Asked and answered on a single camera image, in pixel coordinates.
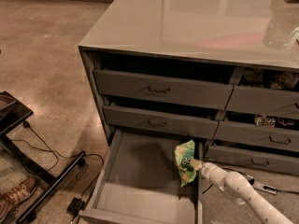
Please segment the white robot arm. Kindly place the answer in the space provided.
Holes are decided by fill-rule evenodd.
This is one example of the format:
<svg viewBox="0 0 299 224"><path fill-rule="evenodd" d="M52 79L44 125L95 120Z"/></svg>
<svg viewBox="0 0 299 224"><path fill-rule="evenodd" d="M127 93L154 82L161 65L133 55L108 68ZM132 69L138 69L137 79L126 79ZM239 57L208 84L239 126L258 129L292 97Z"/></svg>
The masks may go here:
<svg viewBox="0 0 299 224"><path fill-rule="evenodd" d="M227 172L214 163L196 159L190 159L189 164L201 177L226 195L246 203L263 224L293 224L262 197L242 174L235 171Z"/></svg>

